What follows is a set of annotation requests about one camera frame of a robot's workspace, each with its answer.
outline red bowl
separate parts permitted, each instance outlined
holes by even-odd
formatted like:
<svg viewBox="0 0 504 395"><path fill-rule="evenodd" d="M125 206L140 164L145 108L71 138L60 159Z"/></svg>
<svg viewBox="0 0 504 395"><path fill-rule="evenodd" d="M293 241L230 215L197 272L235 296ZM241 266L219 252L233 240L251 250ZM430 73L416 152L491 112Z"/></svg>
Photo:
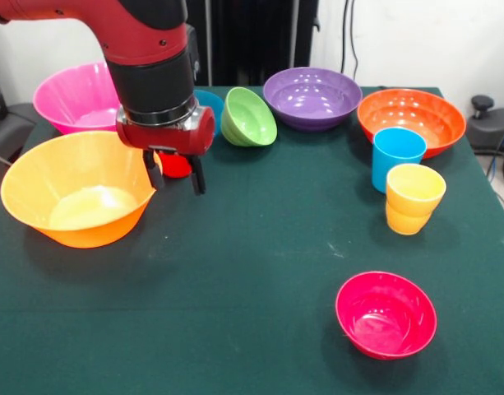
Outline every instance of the red bowl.
<svg viewBox="0 0 504 395"><path fill-rule="evenodd" d="M423 158L442 153L464 136L465 118L440 96L413 89L386 89L365 97L358 119L368 140L383 128L402 127L427 142Z"/></svg>
<svg viewBox="0 0 504 395"><path fill-rule="evenodd" d="M434 337L437 316L413 282L387 272L348 279L337 294L335 312L350 341L364 354L397 360L424 349Z"/></svg>

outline yellow-orange bowl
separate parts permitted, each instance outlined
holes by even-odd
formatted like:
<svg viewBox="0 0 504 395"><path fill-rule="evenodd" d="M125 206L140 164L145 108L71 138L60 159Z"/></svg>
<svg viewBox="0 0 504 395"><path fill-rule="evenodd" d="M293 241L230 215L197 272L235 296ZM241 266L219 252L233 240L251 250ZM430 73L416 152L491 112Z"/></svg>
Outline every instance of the yellow-orange bowl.
<svg viewBox="0 0 504 395"><path fill-rule="evenodd" d="M44 142L5 174L3 206L18 221L69 247L110 244L131 231L155 190L142 150L117 133L80 132Z"/></svg>

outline bowl rim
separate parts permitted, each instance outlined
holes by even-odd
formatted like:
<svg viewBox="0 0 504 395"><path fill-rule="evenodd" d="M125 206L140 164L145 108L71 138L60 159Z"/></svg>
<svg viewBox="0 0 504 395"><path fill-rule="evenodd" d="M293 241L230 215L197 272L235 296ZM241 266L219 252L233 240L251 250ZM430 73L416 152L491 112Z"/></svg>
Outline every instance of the bowl rim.
<svg viewBox="0 0 504 395"><path fill-rule="evenodd" d="M265 114L267 114L267 117L268 118L271 118L271 122L272 122L272 125L273 125L273 128L271 130L271 132L267 133L268 136L270 136L270 138L268 138L268 140L266 140L266 142L264 141L259 141L260 139L255 139L255 138L251 138L249 137L245 132L243 132L243 130L234 122L234 116L232 115L232 110L231 110L231 105L230 105L230 96L235 92L235 91L243 91L243 92L246 92L247 95L250 95L251 97L253 97L254 100L257 101L257 103L259 103L259 105L261 107L264 108L265 110ZM224 109L227 110L228 112L228 116L229 118L231 119L232 123L235 124L236 128L240 131L241 134L243 134L249 141L251 141L253 144L256 144L258 146L269 146L270 144L272 144L275 139L277 138L277 123L275 122L275 117L274 115L271 113L270 111L270 108L268 107L268 105L266 104L266 102L257 94L255 93L254 91L252 91L251 89L248 89L248 88L245 88L244 86L234 86L232 89L230 89L228 91L228 94L226 95L226 100L224 101Z"/></svg>
<svg viewBox="0 0 504 395"><path fill-rule="evenodd" d="M333 74L338 74L340 75L342 78L348 80L349 82L351 82L353 84L353 86L356 88L355 90L359 93L359 100L357 103L355 103L354 105L351 106L351 108L349 107L349 109L347 111L344 111L342 114L339 114L339 115L331 115L329 117L321 117L321 118L306 118L306 117L302 117L300 115L293 115L293 114L289 114L281 109L277 109L272 103L271 103L271 100L270 100L270 97L266 94L266 88L272 84L273 80L276 78L276 77L279 77L287 72L291 72L292 70L318 70L318 71L321 71L321 72L331 72ZM286 68L285 70L281 70L280 72L277 72L276 74L274 74L273 76L270 76L270 78L268 78L265 82L265 85L262 87L262 94L265 98L265 101L266 103L268 103L268 105L274 109L274 111L276 113L279 113L285 117L290 117L292 119L297 119L297 120L301 120L301 121L307 121L307 122L322 122L322 121L331 121L333 119L338 119L338 118L341 118L341 117L344 117L345 115L348 115L350 114L352 111L354 111L356 108L358 108L358 106L361 104L361 102L363 101L363 91L361 89L361 87L358 85L358 83L353 80L352 78L350 78L349 76L341 73L341 72L335 72L334 70L330 70L329 68L323 68L323 67L306 67L306 66L303 66L303 67L292 67L292 68Z"/></svg>
<svg viewBox="0 0 504 395"><path fill-rule="evenodd" d="M110 124L99 124L99 125L91 125L91 126L77 126L74 123L68 123L67 121L56 120L53 117L48 116L44 111L41 111L38 108L38 105L37 105L38 99L37 98L38 98L38 95L39 95L39 91L42 88L44 88L48 83L50 83L55 78L58 78L60 75L64 74L65 72L69 72L71 70L78 70L80 68L87 68L87 67L91 67L91 66L104 67L109 72L109 67L108 67L107 63L105 62L105 60L100 60L100 61L97 61L97 62L88 62L88 63L79 64L79 65L76 65L76 66L66 67L63 70L55 72L54 74L51 74L50 76L48 76L47 78L45 78L38 85L38 87L35 89L35 93L32 95L32 105L34 106L34 108L38 112L38 114L41 115L43 118L47 119L50 123L55 123L57 125L60 125L60 126L63 126L63 127L67 127L67 128L74 128L74 129L76 129L79 132L80 131L84 132L84 131L100 130L100 129L103 129L103 128L110 128L111 126L113 126L113 125L110 125Z"/></svg>
<svg viewBox="0 0 504 395"><path fill-rule="evenodd" d="M146 205L151 200L151 198L153 197L153 195L156 192L156 190L154 188L152 188L153 189L152 193L150 193L142 201L138 202L137 205L136 205L136 208L134 208L133 210L131 210L130 212L128 212L126 215L119 216L119 217L107 220L107 221L105 221L103 223L100 222L97 225L87 226L87 227L75 227L75 228L67 228L67 227L66 228L60 228L60 227L51 227L51 226L45 227L44 225L35 224L34 222L24 221L23 219L18 218L18 216L16 215L16 213L13 210L11 210L9 208L9 206L7 205L7 199L9 197L5 193L5 191L6 191L5 186L9 182L10 177L12 176L12 167L14 167L14 165L20 163L21 161L23 161L24 160L23 158L26 158L29 155L33 155L33 153L35 151L38 151L40 148L43 148L45 144L52 143L54 141L57 141L58 139L78 138L79 136L81 137L82 133L99 134L99 135L107 134L108 136L115 136L115 134L116 134L114 132L104 131L104 130L90 130L90 131L87 131L87 132L63 134L62 136L51 138L51 139L47 140L46 142L42 142L42 143L38 144L37 146L32 147L30 150L28 150L25 154L23 154L22 156L20 156L12 164L12 166L8 169L8 171L5 173L5 176L3 177L2 185L1 185L1 188L0 188L0 197L2 199L2 204L5 207L5 210L7 210L7 212L13 218L15 218L17 221L21 222L22 224L25 224L25 225L30 226L30 227L35 228L35 229L42 229L42 230L55 231L55 232L74 232L74 231L79 231L79 230L89 230L89 229L99 228L101 226L108 225L108 224L111 224L111 223L113 223L115 221L121 220L125 216L128 216L128 215L132 214L133 212L135 212L136 210L140 209L141 207L143 207L144 205ZM158 161L158 164L160 165L160 158L158 158L158 156L156 157L156 160Z"/></svg>
<svg viewBox="0 0 504 395"><path fill-rule="evenodd" d="M392 276L392 277L395 277L395 278L399 278L401 279L402 281L405 281L407 283L409 283L413 288L415 288L416 290L418 290L423 296L425 296L427 302L428 302L428 306L430 308L430 310L432 311L432 315L434 317L434 326L432 328L432 333L431 333L431 336L425 341L424 344L421 345L421 347L419 347L417 350L413 350L413 351L408 351L408 352L405 352L405 353L401 353L401 354L393 354L393 353L386 353L386 352L381 352L381 351L376 351L376 350L373 350L372 348L370 347L367 347L365 346L364 344L362 344L361 342L359 342L353 335L352 333L350 333L350 331L347 331L347 328L345 327L345 325L343 324L343 322L341 321L341 318L340 318L340 311L338 309L338 303L340 301L340 296L341 296L341 292L344 290L344 288L351 282L353 281L354 279L358 278L358 277L364 277L366 275L374 275L374 274L384 274L384 275L387 275L387 276ZM350 277L347 281L345 281L343 283L343 285L340 287L340 290L338 290L337 292L337 296L335 297L335 304L334 304L334 309L335 309L335 316L337 317L337 320L338 322L340 323L340 326L341 326L341 329L343 329L343 332L344 334L349 338L349 340L356 346L359 346L360 348L362 348L363 350L366 350L368 352L370 352L371 354L374 354L374 355L377 355L377 356L382 356L384 358L387 358L387 359L399 359L399 358L406 358L408 356L412 356L414 354L417 354L419 353L420 351L422 351L425 347L427 347L429 345L429 343L432 341L432 339L434 338L434 336L436 335L436 331L437 331L437 327L438 327L438 318L437 318L437 314L436 314L436 309L434 308L434 304L432 303L431 299L428 297L427 293L422 290L419 286L417 286L416 284L414 284L411 280L403 277L403 276L400 276L398 274L395 274L395 273L392 273L392 272L384 272L384 271L378 271L378 270L375 270L375 271L369 271L369 272L361 272L361 273L358 273L352 277Z"/></svg>
<svg viewBox="0 0 504 395"><path fill-rule="evenodd" d="M449 107L452 107L456 111L456 113L460 116L460 119L464 123L464 127L462 128L462 130L460 131L460 133L455 138L453 138L450 142L447 142L445 144L438 145L438 146L428 146L427 147L427 153L429 153L430 151L435 151L435 150L436 151L438 151L438 150L444 151L446 148L449 148L450 146L455 145L465 135L465 129L467 128L467 119L465 119L465 116L461 113L461 111L459 111L451 102L449 102L448 100L446 100L444 97L438 96L438 95L434 95L431 92L421 91L420 89L414 89L414 88L390 88L390 89L382 89L380 91L375 91L375 92L373 92L371 94L368 94L365 97L363 97L363 99L359 103L358 109L356 111L356 115L358 116L359 124L362 126L363 130L365 130L370 135L370 137L372 138L372 139L369 138L369 140L370 140L370 142L372 144L374 143L374 136L376 136L376 133L379 132L379 130L376 131L376 132L373 132L371 129L367 128L367 126L365 126L365 123L363 122L363 120L361 118L360 111L361 111L361 108L363 106L363 102L365 102L369 98L373 98L374 96L383 95L383 92L388 92L388 91L393 91L393 92L403 92L403 91L414 92L414 93L419 93L420 95L426 95L428 97L435 98L435 100L439 100L441 102L444 102Z"/></svg>

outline yellow cup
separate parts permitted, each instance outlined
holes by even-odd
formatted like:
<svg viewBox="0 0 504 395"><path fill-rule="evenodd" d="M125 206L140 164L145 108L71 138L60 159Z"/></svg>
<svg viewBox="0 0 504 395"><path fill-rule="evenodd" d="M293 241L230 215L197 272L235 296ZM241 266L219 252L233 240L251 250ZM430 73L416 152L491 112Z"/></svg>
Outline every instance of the yellow cup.
<svg viewBox="0 0 504 395"><path fill-rule="evenodd" d="M386 176L386 221L400 235L415 235L429 221L447 189L435 170L412 163L393 167Z"/></svg>

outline bowl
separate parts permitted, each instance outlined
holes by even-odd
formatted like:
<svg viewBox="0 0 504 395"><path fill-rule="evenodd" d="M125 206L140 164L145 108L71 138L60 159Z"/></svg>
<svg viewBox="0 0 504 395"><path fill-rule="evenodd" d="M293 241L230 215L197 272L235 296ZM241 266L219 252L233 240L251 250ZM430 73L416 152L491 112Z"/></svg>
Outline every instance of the bowl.
<svg viewBox="0 0 504 395"><path fill-rule="evenodd" d="M126 235L153 193L142 150L124 146L107 131L68 134L36 146L11 166L1 188L3 206L14 218L80 249Z"/></svg>
<svg viewBox="0 0 504 395"><path fill-rule="evenodd" d="M402 127L427 142L424 159L454 145L465 133L465 118L440 96L414 89L386 89L363 99L358 119L368 140L383 128Z"/></svg>
<svg viewBox="0 0 504 395"><path fill-rule="evenodd" d="M215 135L218 136L220 134L222 112L224 111L223 100L215 93L201 89L195 89L195 97L199 100L199 105L213 109L213 114L215 115Z"/></svg>
<svg viewBox="0 0 504 395"><path fill-rule="evenodd" d="M420 352L437 328L436 311L425 292L388 272L365 272L348 279L337 294L335 312L350 341L379 360Z"/></svg>
<svg viewBox="0 0 504 395"><path fill-rule="evenodd" d="M62 134L117 130L120 102L105 62L57 72L41 83L32 102Z"/></svg>
<svg viewBox="0 0 504 395"><path fill-rule="evenodd" d="M276 73L266 81L264 96L284 123L304 132L321 132L339 125L363 98L354 80L316 67Z"/></svg>
<svg viewBox="0 0 504 395"><path fill-rule="evenodd" d="M277 138L277 125L266 103L240 86L226 95L221 129L235 146L268 146Z"/></svg>

